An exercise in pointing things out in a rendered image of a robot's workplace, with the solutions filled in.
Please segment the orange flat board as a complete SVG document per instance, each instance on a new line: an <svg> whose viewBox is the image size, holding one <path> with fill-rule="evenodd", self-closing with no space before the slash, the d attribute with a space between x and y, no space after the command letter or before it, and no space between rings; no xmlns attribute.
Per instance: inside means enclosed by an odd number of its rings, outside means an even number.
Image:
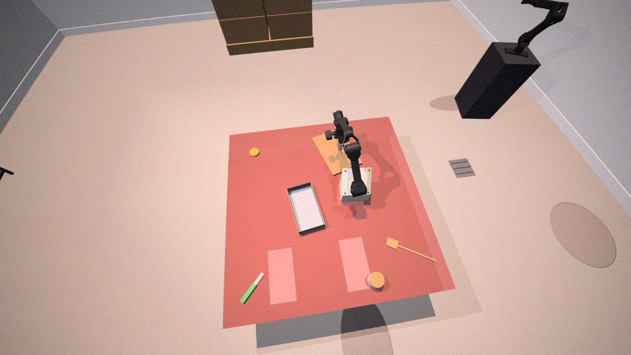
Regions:
<svg viewBox="0 0 631 355"><path fill-rule="evenodd" d="M313 142L333 176L342 173L345 168L351 168L351 162L345 154L344 147L340 149L338 139L334 139L334 135L331 140L326 140L325 134L318 135L313 138Z"/></svg>

